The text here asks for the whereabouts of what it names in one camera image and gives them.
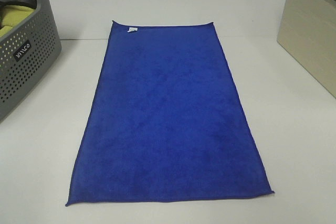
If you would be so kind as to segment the blue microfibre towel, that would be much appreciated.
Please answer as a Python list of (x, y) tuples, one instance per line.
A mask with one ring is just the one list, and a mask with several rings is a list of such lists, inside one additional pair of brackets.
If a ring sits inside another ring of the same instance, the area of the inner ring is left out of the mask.
[(272, 193), (214, 24), (114, 22), (67, 206)]

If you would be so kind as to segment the white towel label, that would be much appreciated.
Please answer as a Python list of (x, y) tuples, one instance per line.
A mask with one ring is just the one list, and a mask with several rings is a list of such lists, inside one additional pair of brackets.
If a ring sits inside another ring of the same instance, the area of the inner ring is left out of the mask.
[(138, 31), (137, 27), (129, 27), (129, 30), (128, 30), (129, 33), (136, 32), (136, 31)]

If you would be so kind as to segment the grey perforated plastic basket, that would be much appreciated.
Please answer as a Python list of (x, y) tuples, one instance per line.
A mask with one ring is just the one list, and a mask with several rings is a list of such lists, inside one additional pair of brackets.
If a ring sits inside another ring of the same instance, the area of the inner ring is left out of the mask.
[(61, 53), (49, 0), (1, 37), (1, 119), (5, 119), (44, 77)]

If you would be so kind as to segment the beige storage box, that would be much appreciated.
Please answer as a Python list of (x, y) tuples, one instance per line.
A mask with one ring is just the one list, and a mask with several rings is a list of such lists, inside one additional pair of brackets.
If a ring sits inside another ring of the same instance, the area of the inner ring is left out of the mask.
[(335, 95), (335, 0), (286, 0), (277, 42)]

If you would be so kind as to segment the yellow-green cloth in basket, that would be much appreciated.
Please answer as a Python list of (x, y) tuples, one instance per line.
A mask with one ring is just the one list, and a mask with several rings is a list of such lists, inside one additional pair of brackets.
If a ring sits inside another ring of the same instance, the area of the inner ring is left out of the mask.
[(1, 8), (1, 37), (34, 12), (33, 8), (19, 5), (6, 5)]

